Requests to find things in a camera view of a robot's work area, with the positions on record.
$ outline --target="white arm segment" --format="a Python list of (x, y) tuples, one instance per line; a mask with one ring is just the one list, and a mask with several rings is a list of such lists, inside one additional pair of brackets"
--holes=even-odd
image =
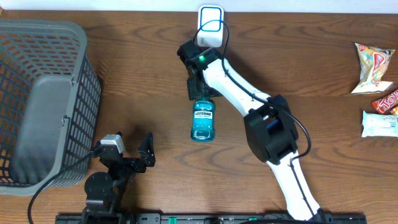
[[(235, 70), (231, 67), (228, 61), (224, 61), (225, 68), (229, 71), (229, 74), (245, 89), (255, 93), (260, 99), (267, 101), (270, 97), (268, 94), (261, 92), (256, 89), (244, 78), (242, 78)], [(219, 91), (232, 105), (238, 109), (242, 116), (246, 116), (250, 109), (258, 109), (263, 104), (257, 100), (252, 99), (247, 93), (245, 93), (240, 87), (235, 85), (232, 80), (225, 75), (223, 67), (221, 66), (221, 59), (217, 59), (208, 65), (208, 68), (203, 71), (203, 78), (207, 85)], [(309, 220), (312, 218), (311, 211), (308, 209), (303, 195), (297, 185), (292, 169), (290, 168), (290, 158), (297, 156), (299, 153), (290, 153), (280, 160), (279, 165), (274, 165), (267, 162), (274, 172), (276, 179), (285, 195), (287, 211), (296, 220)], [(298, 159), (293, 161), (294, 170), (296, 171), (298, 181), (300, 182), (303, 192), (307, 198), (307, 201), (314, 214), (317, 214), (317, 210), (320, 208), (319, 204), (312, 197), (310, 189), (305, 181), (303, 172), (300, 167)]]

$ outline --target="gray bin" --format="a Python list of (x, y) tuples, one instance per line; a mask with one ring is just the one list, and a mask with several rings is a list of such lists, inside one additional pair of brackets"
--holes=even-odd
[[(32, 195), (89, 153), (101, 87), (86, 46), (71, 22), (0, 19), (0, 194)], [(50, 186), (77, 184), (87, 165)]]

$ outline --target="bottle label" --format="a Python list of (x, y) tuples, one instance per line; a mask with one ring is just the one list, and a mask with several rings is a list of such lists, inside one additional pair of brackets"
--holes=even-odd
[(203, 118), (203, 119), (213, 119), (213, 112), (208, 111), (196, 111), (194, 114), (195, 119)]

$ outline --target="wood grain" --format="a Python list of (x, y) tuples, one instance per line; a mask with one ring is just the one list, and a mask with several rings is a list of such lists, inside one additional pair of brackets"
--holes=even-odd
[[(195, 32), (188, 12), (5, 11), (11, 19), (73, 21), (88, 36), (88, 58), (103, 81), (96, 139), (121, 131), (132, 152), (154, 133), (157, 162), (129, 186), (123, 205), (164, 213), (285, 210), (271, 170), (250, 151), (240, 114), (215, 99), (216, 139), (190, 140), (187, 71), (176, 56)], [(398, 220), (398, 139), (361, 138), (362, 111), (378, 95), (351, 95), (359, 82), (354, 42), (396, 49), (397, 15), (228, 13), (233, 67), (259, 89), (283, 94), (306, 125), (313, 151), (301, 160), (316, 200), (332, 212), (361, 212), (368, 223)], [(392, 57), (384, 80), (398, 80)], [(299, 139), (301, 149), (305, 140)], [(105, 170), (92, 160), (89, 174)], [(83, 183), (47, 189), (37, 223), (80, 212)], [(30, 197), (0, 197), (0, 223), (27, 223)]]

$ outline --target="blue outline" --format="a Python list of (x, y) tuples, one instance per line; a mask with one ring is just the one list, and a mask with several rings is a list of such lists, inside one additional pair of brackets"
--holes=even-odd
[[(221, 20), (222, 12), (221, 12), (221, 9), (220, 9), (220, 8), (218, 8), (218, 7), (203, 7), (203, 8), (200, 10), (200, 27), (202, 27), (201, 20), (202, 20), (203, 9), (218, 9), (218, 10), (220, 10), (220, 19), (219, 19), (219, 20)], [(221, 22), (219, 22), (219, 23), (220, 23), (220, 26), (218, 27), (218, 30), (205, 30), (204, 28), (202, 28), (201, 30), (202, 30), (202, 31), (205, 31), (205, 32), (218, 32), (218, 31), (221, 30)]]

